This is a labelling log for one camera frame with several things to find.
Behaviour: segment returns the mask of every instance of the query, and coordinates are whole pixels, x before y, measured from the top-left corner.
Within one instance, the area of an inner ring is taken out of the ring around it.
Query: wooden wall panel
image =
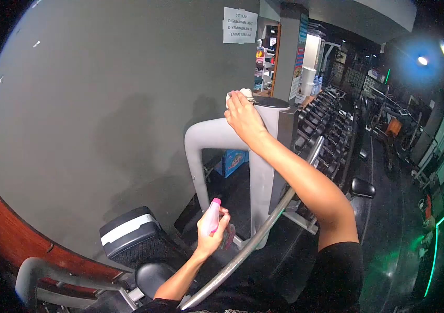
[[[31,256],[40,257],[50,263],[67,268],[75,275],[102,281],[111,281],[122,272],[117,268],[85,258],[50,241],[32,229],[0,198],[0,257],[18,269],[22,262]],[[51,279],[43,279],[43,281],[56,284]],[[92,289],[84,287],[71,285],[66,285],[66,287],[84,293],[93,292]]]

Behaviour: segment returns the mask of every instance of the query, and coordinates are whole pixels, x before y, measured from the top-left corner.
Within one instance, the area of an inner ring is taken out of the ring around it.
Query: hand
[[[216,230],[216,232],[211,233],[210,236],[203,237],[201,236],[200,229],[205,215],[206,214],[203,214],[203,216],[197,222],[197,248],[193,254],[193,256],[198,257],[201,261],[205,261],[210,255],[215,252],[215,250],[217,250],[220,243],[222,242],[225,228],[231,220],[229,210],[220,207],[220,216],[222,216],[222,218],[219,221],[219,228]]]
[[[247,97],[239,91],[232,91],[231,97],[226,103],[229,108],[224,113],[227,122],[248,147],[255,150],[255,146],[260,143],[262,135],[269,134],[263,125],[260,114],[254,105],[248,101]]]

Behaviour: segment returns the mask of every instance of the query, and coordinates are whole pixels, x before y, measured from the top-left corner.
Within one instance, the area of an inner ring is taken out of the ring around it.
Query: blue box
[[[214,170],[224,178],[228,178],[239,166],[244,162],[248,162],[248,155],[248,151],[228,149],[220,162],[214,167]]]

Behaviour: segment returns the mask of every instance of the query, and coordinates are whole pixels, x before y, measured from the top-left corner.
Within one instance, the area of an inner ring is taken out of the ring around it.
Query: white cloth
[[[253,93],[251,92],[251,89],[248,88],[242,88],[241,93],[247,97],[248,101],[250,101],[251,103],[255,102],[254,98],[253,98]],[[227,100],[229,100],[229,98],[231,97],[231,93],[228,92],[227,96],[225,97],[225,108],[229,109],[229,107],[227,106]]]

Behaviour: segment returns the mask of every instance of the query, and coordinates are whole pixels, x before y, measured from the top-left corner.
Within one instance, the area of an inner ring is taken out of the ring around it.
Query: water bottle
[[[319,91],[321,91],[321,86],[323,85],[323,77],[319,78],[318,84],[319,84],[319,86],[318,86],[318,92],[317,93],[319,93]]]
[[[313,84],[314,84],[314,86],[313,86],[313,90],[311,91],[311,96],[316,96],[317,91],[318,91],[318,75],[316,75],[314,77]]]

